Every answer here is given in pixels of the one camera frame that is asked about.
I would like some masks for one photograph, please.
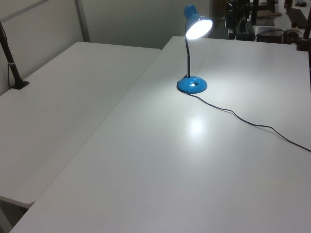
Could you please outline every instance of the table top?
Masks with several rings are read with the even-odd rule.
[[[304,2],[307,4],[307,6],[298,7],[298,6],[295,6],[295,2],[293,2],[292,8],[300,9],[301,12],[306,17],[306,19],[308,19],[310,7],[311,7],[311,2],[309,0],[304,0]],[[278,1],[278,4],[275,5],[275,11],[282,13],[282,15],[274,18],[274,24],[275,25],[272,27],[281,28],[283,30],[292,29],[291,28],[292,22],[291,22],[290,18],[288,17],[288,15],[286,14],[286,9],[284,8],[284,0]],[[258,27],[270,27],[270,26],[253,26],[253,27],[254,27],[255,33],[257,34]],[[305,32],[304,29],[295,28],[295,30],[299,30],[302,33]]]
[[[306,52],[189,47],[192,75],[208,83],[198,96],[310,147]],[[179,92],[186,54],[174,36],[13,233],[310,232],[311,154]]]
[[[160,50],[79,42],[0,97],[0,200],[50,185]]]

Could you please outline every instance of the black cable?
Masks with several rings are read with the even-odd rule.
[[[185,93],[185,92],[182,92],[182,93],[184,93],[184,94],[186,94],[186,95],[188,95],[188,96],[195,97],[195,98],[199,99],[200,101],[202,101],[203,103],[205,103],[205,104],[207,104],[207,105],[209,105],[209,106],[211,106],[211,107],[213,107],[213,108],[216,108],[216,109],[218,109],[218,110],[222,110],[222,111],[225,111],[225,112],[231,112],[235,117],[237,117],[238,119],[240,119],[241,121],[243,121],[243,122],[245,122],[245,123],[247,123],[247,124],[249,124],[249,125],[256,126],[256,127],[265,127],[265,128],[272,129],[274,132],[276,132],[279,136],[281,136],[281,137],[282,137],[283,139],[285,139],[286,141],[288,141],[288,142],[290,142],[290,143],[294,144],[295,146],[298,146],[298,147],[300,147],[300,148],[302,148],[302,149],[305,149],[305,150],[307,150],[308,152],[311,152],[310,149],[305,148],[305,147],[303,147],[303,146],[301,146],[301,145],[299,145],[299,144],[297,144],[297,143],[295,143],[295,142],[293,142],[293,141],[287,139],[286,137],[284,137],[283,135],[281,135],[278,131],[276,131],[276,130],[275,130],[273,127],[271,127],[271,126],[253,124],[253,123],[251,123],[251,122],[248,122],[248,121],[242,119],[241,117],[239,117],[235,112],[233,112],[233,111],[230,110],[230,109],[220,108],[220,107],[217,107],[217,106],[215,106],[215,105],[212,105],[212,104],[206,102],[205,100],[201,99],[201,98],[198,97],[198,96],[195,96],[195,95],[192,95],[192,94],[188,94],[188,93]]]
[[[8,85],[9,85],[9,89],[11,89],[10,86],[10,65],[8,64]]]
[[[287,29],[285,32],[286,32],[286,33],[287,33],[287,32],[298,32],[298,33],[301,33],[301,34],[303,35],[303,33],[302,33],[301,31],[296,30],[296,29]]]
[[[283,34],[285,33],[285,31],[282,30],[282,29],[267,30],[267,31],[258,33],[257,35],[255,35],[255,38],[256,38],[258,35],[263,35],[263,34],[271,33],[271,32],[283,32]]]

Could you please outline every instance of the blue lamp base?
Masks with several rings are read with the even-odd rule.
[[[185,76],[177,83],[177,88],[181,92],[188,94],[196,94],[206,90],[207,83],[196,76],[190,76],[189,78]]]

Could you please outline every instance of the desk lamp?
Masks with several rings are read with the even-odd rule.
[[[188,47],[188,39],[193,40],[205,35],[212,27],[213,22],[204,16],[198,14],[194,5],[186,6],[184,14],[187,18],[185,27],[185,42],[187,48],[188,73],[177,83],[177,88],[181,92],[188,94],[196,94],[205,91],[207,83],[196,76],[190,76],[190,55]]]
[[[1,25],[1,23],[0,23],[0,43],[1,43],[2,49],[4,51],[4,54],[6,56],[6,59],[8,61],[8,65],[10,66],[12,74],[13,74],[14,79],[15,79],[15,85],[13,85],[11,88],[20,90],[23,87],[25,87],[26,85],[28,85],[29,82],[23,81],[21,79],[19,73],[18,73],[17,67],[15,65],[13,56],[12,56],[11,51],[9,49],[8,41],[7,41],[7,38],[6,38],[4,29]]]

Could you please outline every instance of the lamp base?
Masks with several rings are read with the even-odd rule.
[[[19,82],[17,85],[15,84],[15,85],[11,86],[11,89],[20,90],[20,89],[22,89],[23,87],[27,86],[28,84],[29,84],[28,81],[21,81],[21,82]]]
[[[188,93],[188,94],[196,94],[206,90],[207,83],[196,76],[190,76],[189,78],[187,75],[178,81],[177,88],[181,92]]]

